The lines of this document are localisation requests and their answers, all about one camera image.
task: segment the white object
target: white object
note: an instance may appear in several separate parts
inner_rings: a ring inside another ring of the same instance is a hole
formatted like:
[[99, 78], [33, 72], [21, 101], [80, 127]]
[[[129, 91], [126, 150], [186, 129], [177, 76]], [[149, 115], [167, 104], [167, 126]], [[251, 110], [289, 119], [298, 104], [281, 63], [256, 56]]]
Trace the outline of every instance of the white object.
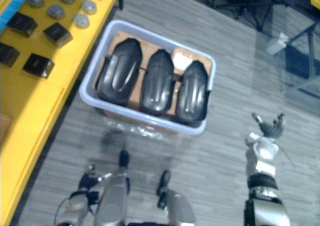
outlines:
[[287, 46], [288, 41], [289, 37], [285, 35], [283, 32], [281, 32], [278, 38], [274, 37], [270, 40], [266, 48], [266, 51], [271, 55], [275, 55]]
[[181, 53], [176, 53], [172, 60], [174, 67], [182, 71], [186, 70], [192, 61], [191, 58], [184, 56]]
[[192, 127], [178, 122], [173, 122], [161, 117], [149, 115], [147, 113], [140, 112], [131, 108], [113, 104], [111, 102], [104, 101], [97, 96], [97, 93], [93, 88], [93, 84], [98, 73], [99, 62], [101, 62], [102, 58], [107, 56], [108, 48], [118, 31], [123, 31], [125, 33], [136, 36], [142, 40], [146, 40], [154, 45], [162, 47], [163, 49], [169, 52], [173, 52], [175, 48], [179, 47], [192, 51], [196, 54], [203, 55], [206, 58], [210, 59], [212, 61], [212, 68], [211, 73], [209, 75], [207, 90], [211, 91], [213, 89], [214, 77], [216, 72], [216, 62], [210, 55], [197, 51], [190, 47], [184, 46], [180, 43], [162, 37], [158, 34], [155, 34], [151, 31], [148, 31], [142, 27], [136, 26], [129, 22], [122, 20], [113, 20], [108, 24], [108, 26], [104, 30], [100, 43], [96, 51], [94, 52], [93, 58], [90, 62], [86, 75], [83, 81], [81, 82], [79, 94], [82, 100], [96, 108], [107, 110], [130, 119], [138, 120], [140, 122], [144, 122], [154, 126], [160, 126], [165, 129], [182, 132], [189, 135], [201, 134], [206, 128], [206, 119], [204, 119], [198, 127]]

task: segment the yellow table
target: yellow table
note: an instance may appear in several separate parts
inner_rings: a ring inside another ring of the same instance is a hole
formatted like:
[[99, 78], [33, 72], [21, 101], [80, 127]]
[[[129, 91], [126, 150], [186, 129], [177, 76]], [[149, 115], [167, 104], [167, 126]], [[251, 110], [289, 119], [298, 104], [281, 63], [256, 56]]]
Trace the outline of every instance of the yellow table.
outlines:
[[[0, 41], [15, 47], [20, 55], [10, 68], [1, 65], [1, 113], [12, 118], [12, 124], [1, 146], [1, 226], [9, 225], [26, 183], [38, 160], [56, 119], [78, 77], [116, 0], [92, 0], [97, 12], [88, 15], [90, 26], [78, 28], [73, 23], [83, 0], [64, 4], [60, 0], [45, 0], [41, 8], [27, 3], [19, 12], [32, 17], [38, 24], [32, 35], [24, 37], [6, 28]], [[57, 48], [43, 30], [56, 23], [46, 10], [52, 4], [63, 6], [65, 17], [58, 22], [73, 40]], [[23, 70], [31, 53], [51, 59], [54, 67], [48, 78]]]

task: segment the white label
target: white label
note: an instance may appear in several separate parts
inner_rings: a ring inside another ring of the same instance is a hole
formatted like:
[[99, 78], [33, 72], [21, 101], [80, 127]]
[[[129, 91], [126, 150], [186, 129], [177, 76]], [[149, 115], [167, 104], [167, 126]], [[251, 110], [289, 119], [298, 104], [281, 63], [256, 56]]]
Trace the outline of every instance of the white label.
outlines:
[[192, 59], [184, 56], [181, 53], [176, 53], [173, 57], [173, 65], [179, 70], [186, 70], [186, 68], [192, 63]]

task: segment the plastic bin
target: plastic bin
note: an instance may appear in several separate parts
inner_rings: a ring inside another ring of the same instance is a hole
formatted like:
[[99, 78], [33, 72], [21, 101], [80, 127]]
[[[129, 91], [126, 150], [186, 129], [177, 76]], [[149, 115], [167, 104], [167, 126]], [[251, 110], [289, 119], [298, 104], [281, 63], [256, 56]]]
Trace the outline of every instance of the plastic bin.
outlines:
[[212, 91], [213, 85], [214, 85], [214, 76], [216, 72], [216, 62], [215, 60], [208, 54], [205, 54], [203, 52], [197, 51], [193, 48], [184, 46], [180, 43], [177, 43], [175, 41], [172, 41], [168, 38], [162, 37], [158, 34], [155, 34], [151, 31], [148, 31], [142, 27], [136, 26], [134, 24], [131, 24], [126, 21], [122, 20], [113, 20], [111, 21], [108, 26], [106, 27], [102, 38], [100, 40], [100, 43], [94, 52], [92, 61], [88, 67], [88, 70], [86, 72], [86, 75], [80, 85], [79, 93], [80, 97], [84, 102], [86, 102], [88, 105], [91, 105], [93, 107], [103, 109], [109, 112], [113, 112], [115, 114], [121, 115], [123, 117], [133, 119], [136, 121], [140, 121], [149, 125], [153, 125], [156, 127], [161, 127], [166, 130], [175, 131], [175, 132], [182, 132], [189, 135], [199, 135], [201, 134], [207, 124], [207, 119], [203, 120], [199, 126], [192, 127], [188, 125], [184, 125], [178, 122], [170, 121], [169, 119], [149, 115], [144, 112], [140, 112], [131, 108], [127, 108], [125, 106], [120, 106], [117, 104], [113, 104], [107, 101], [104, 101], [100, 98], [98, 98], [95, 90], [93, 89], [93, 83], [96, 78], [96, 75], [98, 73], [99, 68], [99, 62], [102, 58], [107, 56], [109, 45], [111, 44], [114, 36], [116, 35], [117, 31], [123, 31], [128, 34], [134, 35], [136, 37], [139, 37], [143, 40], [146, 40], [152, 44], [158, 45], [162, 47], [163, 49], [169, 51], [172, 53], [174, 48], [180, 47], [187, 50], [190, 50], [192, 52], [195, 52], [199, 55], [203, 55], [210, 59], [212, 61], [212, 68], [209, 75], [208, 85], [207, 89], [208, 91]]

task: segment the blue brush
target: blue brush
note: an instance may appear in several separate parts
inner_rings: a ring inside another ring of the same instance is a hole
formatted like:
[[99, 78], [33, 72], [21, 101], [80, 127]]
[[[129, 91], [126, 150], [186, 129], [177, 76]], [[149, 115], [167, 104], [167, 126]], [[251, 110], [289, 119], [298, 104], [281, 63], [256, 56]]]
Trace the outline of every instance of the blue brush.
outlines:
[[13, 17], [13, 15], [15, 15], [25, 1], [26, 0], [12, 0], [11, 3], [6, 7], [4, 12], [0, 15], [0, 34], [5, 29], [9, 20]]

